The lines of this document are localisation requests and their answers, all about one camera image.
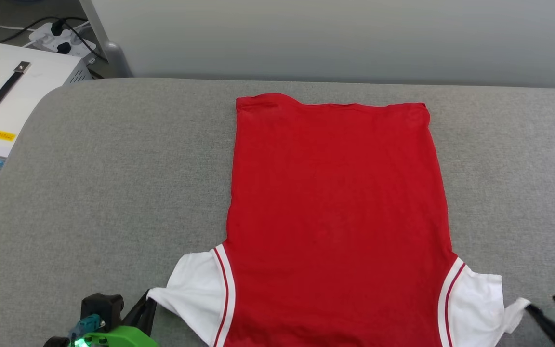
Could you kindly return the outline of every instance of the gray table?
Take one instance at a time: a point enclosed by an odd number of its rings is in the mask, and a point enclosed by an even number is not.
[[[37,106],[0,176],[0,346],[66,334],[80,300],[163,286],[181,255],[225,238],[235,99],[420,102],[454,250],[555,318],[555,90],[176,79],[90,81]],[[163,346],[201,345],[159,309]],[[529,317],[505,347],[550,346]]]

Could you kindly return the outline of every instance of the t-shirt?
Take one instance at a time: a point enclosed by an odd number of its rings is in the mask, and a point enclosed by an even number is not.
[[[148,296],[210,346],[491,347],[502,278],[451,250],[423,103],[237,100],[227,239]]]

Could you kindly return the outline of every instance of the red fabric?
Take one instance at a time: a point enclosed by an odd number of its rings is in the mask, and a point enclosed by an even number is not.
[[[225,346],[440,347],[451,251],[424,104],[237,100]]]

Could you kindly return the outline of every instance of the white stripe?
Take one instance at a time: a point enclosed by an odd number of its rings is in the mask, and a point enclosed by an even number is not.
[[[225,312],[224,325],[222,326],[222,330],[218,336],[217,343],[218,347],[222,347],[224,346],[226,336],[228,335],[228,331],[231,329],[231,323],[233,322],[233,312],[235,309],[235,280],[233,278],[233,271],[231,270],[231,263],[228,261],[228,256],[226,255],[224,246],[220,244],[215,249],[220,255],[220,259],[222,259],[222,264],[224,265],[224,271],[226,273],[226,282],[228,285],[228,305]]]
[[[440,290],[440,298],[438,298],[438,332],[440,332],[440,342],[442,344],[442,347],[449,347],[447,323],[445,323],[445,303],[447,302],[447,295],[449,294],[449,287],[451,286],[451,282],[458,274],[458,271],[460,271],[462,264],[464,264],[462,259],[455,259],[453,266],[451,266],[451,270],[449,270],[449,273],[445,278],[445,283],[443,283],[442,289]]]

